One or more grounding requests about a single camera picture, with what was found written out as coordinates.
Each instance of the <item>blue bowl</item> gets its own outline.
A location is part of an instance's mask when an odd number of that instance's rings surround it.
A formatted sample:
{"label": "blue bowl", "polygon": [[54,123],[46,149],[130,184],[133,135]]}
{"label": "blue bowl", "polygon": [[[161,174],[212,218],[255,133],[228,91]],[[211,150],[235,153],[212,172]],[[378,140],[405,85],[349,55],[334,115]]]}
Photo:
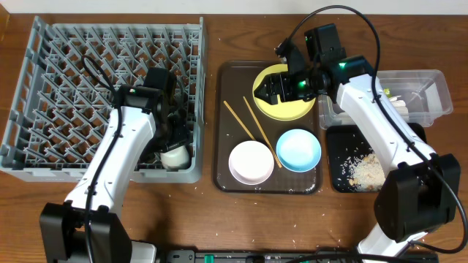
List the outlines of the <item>blue bowl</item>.
{"label": "blue bowl", "polygon": [[276,154],[281,164],[288,170],[307,172],[319,163],[322,148],[312,133],[303,129],[293,129],[279,138]]}

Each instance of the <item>yellow stick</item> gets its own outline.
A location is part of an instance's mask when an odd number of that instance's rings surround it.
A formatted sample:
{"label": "yellow stick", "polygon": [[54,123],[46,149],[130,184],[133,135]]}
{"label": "yellow stick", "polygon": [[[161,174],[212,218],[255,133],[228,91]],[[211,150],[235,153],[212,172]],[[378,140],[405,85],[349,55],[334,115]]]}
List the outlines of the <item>yellow stick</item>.
{"label": "yellow stick", "polygon": [[250,114],[252,114],[252,117],[254,118],[255,123],[256,123],[257,126],[258,126],[258,129],[259,129],[260,132],[262,133],[263,139],[266,141],[266,144],[267,144],[268,147],[270,148],[271,153],[273,154],[273,157],[274,157],[275,160],[276,160],[276,163],[278,164],[279,168],[282,168],[282,165],[281,165],[281,162],[280,162],[279,159],[278,159],[278,156],[276,155],[275,151],[273,150],[273,147],[271,147],[270,141],[269,141],[268,138],[266,137],[266,134],[265,134],[265,132],[263,131],[262,126],[261,126],[260,123],[258,122],[257,116],[255,116],[255,113],[254,113],[254,111],[251,109],[250,104],[249,104],[249,102],[247,101],[246,97],[244,97],[244,101],[246,102],[247,107],[249,108]]}
{"label": "yellow stick", "polygon": [[241,119],[237,116],[237,114],[234,113],[234,110],[229,106],[229,104],[224,101],[224,105],[226,105],[227,109],[234,115],[234,118],[239,122],[239,124],[244,128],[244,131],[250,136],[250,139],[256,140],[254,136],[250,133],[250,131],[247,129],[247,127],[244,125],[244,123],[241,121]]}

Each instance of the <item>yellow object in bin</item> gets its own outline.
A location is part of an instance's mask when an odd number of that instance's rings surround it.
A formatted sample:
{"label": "yellow object in bin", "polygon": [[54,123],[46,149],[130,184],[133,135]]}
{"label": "yellow object in bin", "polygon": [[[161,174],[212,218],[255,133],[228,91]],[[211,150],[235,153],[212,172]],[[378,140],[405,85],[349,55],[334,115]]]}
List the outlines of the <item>yellow object in bin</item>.
{"label": "yellow object in bin", "polygon": [[252,96],[254,97],[255,104],[262,111],[262,113],[265,113],[268,117],[275,120],[292,121],[299,119],[310,111],[312,106],[314,106],[315,99],[311,100],[310,102],[305,102],[303,100],[298,100],[295,102],[281,102],[281,99],[278,98],[278,104],[270,105],[261,99],[255,98],[254,90],[258,87],[258,85],[261,84],[263,78],[265,78],[266,75],[279,72],[287,72],[287,65],[277,64],[269,66],[268,68],[261,71],[261,73],[257,76],[252,87]]}

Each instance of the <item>gray dish rack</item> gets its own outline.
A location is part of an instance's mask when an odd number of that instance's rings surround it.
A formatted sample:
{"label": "gray dish rack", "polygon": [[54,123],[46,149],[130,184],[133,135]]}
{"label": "gray dish rack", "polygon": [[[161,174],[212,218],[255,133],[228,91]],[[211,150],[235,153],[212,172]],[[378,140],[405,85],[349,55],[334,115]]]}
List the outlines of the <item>gray dish rack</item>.
{"label": "gray dish rack", "polygon": [[99,146],[112,109],[110,92],[85,73],[94,57],[116,88],[142,85],[149,67],[177,75],[187,111],[189,169],[168,171],[159,155],[138,163],[139,183],[194,183],[202,173],[207,33],[200,24],[54,24],[36,17],[0,148],[0,170],[25,181],[80,180]]}

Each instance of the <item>wooden tabletop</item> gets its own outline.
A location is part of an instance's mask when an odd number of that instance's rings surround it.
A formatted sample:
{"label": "wooden tabletop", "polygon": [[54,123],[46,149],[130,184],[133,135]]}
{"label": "wooden tabletop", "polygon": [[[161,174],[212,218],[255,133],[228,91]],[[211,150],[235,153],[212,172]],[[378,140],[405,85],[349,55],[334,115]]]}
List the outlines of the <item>wooden tabletop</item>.
{"label": "wooden tabletop", "polygon": [[[41,15],[52,23],[198,23],[199,15]],[[309,196],[225,194],[212,183],[216,76],[229,60],[275,61],[276,47],[303,15],[204,15],[208,28],[203,176],[194,184],[130,183],[122,221],[134,240],[160,248],[199,250],[313,251],[320,246],[351,248],[375,225],[376,194],[340,194],[331,187],[324,151],[322,189]],[[468,205],[468,17],[369,16],[380,34],[380,69],[439,69],[454,111],[426,129],[439,153],[453,153],[462,167],[459,196]],[[0,42],[0,131],[10,112],[33,15],[11,15]],[[373,64],[374,38],[352,15],[320,15],[304,29],[336,23],[349,55]],[[296,43],[303,48],[302,31]],[[323,144],[324,132],[321,133]],[[46,202],[62,203],[74,183],[25,183],[0,174],[0,262],[44,262],[39,214]],[[453,248],[462,236],[453,223],[425,238]],[[442,262],[467,262],[468,250],[441,255]]]}

